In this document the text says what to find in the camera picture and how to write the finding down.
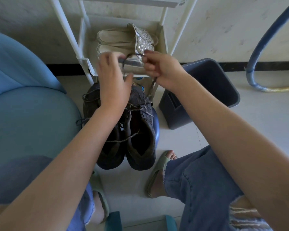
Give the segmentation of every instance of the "hose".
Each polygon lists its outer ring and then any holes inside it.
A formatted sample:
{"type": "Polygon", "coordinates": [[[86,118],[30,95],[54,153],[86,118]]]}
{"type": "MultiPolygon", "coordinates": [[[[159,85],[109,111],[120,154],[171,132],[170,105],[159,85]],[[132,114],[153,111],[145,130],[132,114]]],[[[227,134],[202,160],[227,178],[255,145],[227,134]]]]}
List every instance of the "hose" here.
{"type": "Polygon", "coordinates": [[[266,31],[264,36],[259,41],[258,45],[256,46],[255,50],[250,56],[248,64],[245,68],[246,70],[246,78],[252,87],[263,91],[263,92],[283,92],[289,91],[289,86],[287,87],[265,87],[258,84],[254,79],[254,71],[256,63],[259,60],[259,57],[262,51],[265,49],[268,42],[274,37],[274,35],[281,29],[282,26],[289,20],[289,6],[287,9],[275,20],[275,22],[270,26],[270,28],[266,31]]]}

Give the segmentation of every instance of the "wall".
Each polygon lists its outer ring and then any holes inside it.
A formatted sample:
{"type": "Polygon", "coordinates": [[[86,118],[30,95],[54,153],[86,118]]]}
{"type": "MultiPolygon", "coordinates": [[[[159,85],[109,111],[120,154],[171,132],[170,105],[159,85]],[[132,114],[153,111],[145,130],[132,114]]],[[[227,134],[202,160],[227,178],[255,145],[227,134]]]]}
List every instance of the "wall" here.
{"type": "MultiPolygon", "coordinates": [[[[80,11],[74,0],[60,0],[76,37],[80,11]]],[[[198,0],[174,52],[180,62],[213,58],[248,61],[254,47],[289,5],[289,0],[198,0]]],[[[158,21],[162,8],[85,1],[91,14],[158,21]]],[[[169,9],[165,28],[172,42],[185,5],[169,9]]],[[[77,63],[48,0],[0,0],[0,32],[18,40],[45,63],[77,63]]],[[[270,42],[261,61],[289,61],[289,22],[270,42]]]]}

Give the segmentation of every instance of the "forearm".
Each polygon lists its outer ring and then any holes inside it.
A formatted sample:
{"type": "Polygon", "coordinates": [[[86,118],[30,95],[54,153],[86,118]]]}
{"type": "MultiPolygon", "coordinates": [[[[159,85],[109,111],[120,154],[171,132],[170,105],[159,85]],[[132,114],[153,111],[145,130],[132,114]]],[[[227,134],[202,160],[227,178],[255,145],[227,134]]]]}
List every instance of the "forearm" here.
{"type": "Polygon", "coordinates": [[[118,121],[97,109],[42,173],[0,215],[0,230],[66,230],[100,151],[118,121]]]}
{"type": "Polygon", "coordinates": [[[289,224],[289,158],[195,79],[182,78],[175,95],[231,177],[273,228],[289,224]]]}

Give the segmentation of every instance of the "person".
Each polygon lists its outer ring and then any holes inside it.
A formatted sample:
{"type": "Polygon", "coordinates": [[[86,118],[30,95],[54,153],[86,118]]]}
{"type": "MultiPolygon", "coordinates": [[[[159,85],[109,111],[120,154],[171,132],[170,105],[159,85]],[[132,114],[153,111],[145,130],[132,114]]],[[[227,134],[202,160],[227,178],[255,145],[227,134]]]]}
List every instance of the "person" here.
{"type": "MultiPolygon", "coordinates": [[[[85,230],[90,219],[99,223],[105,218],[100,196],[88,181],[129,99],[132,75],[123,79],[119,57],[100,55],[101,106],[55,159],[18,159],[0,169],[0,201],[10,196],[10,203],[0,204],[0,230],[85,230]],[[31,178],[14,183],[25,174],[31,178]]],[[[153,171],[148,195],[185,203],[181,230],[289,230],[285,153],[212,96],[174,57],[146,51],[143,62],[147,74],[176,95],[210,144],[178,159],[173,151],[163,154],[164,169],[153,171]]]]}

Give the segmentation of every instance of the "trash can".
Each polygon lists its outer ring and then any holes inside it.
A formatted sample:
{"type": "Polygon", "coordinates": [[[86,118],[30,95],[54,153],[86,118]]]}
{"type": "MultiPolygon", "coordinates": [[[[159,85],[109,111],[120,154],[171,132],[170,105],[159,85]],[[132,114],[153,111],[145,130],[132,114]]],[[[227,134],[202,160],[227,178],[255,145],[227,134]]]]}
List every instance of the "trash can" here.
{"type": "MultiPolygon", "coordinates": [[[[215,60],[206,58],[185,64],[183,68],[224,105],[231,108],[239,104],[238,91],[215,60]]],[[[159,108],[171,130],[192,122],[180,101],[168,90],[165,90],[159,108]]]]}

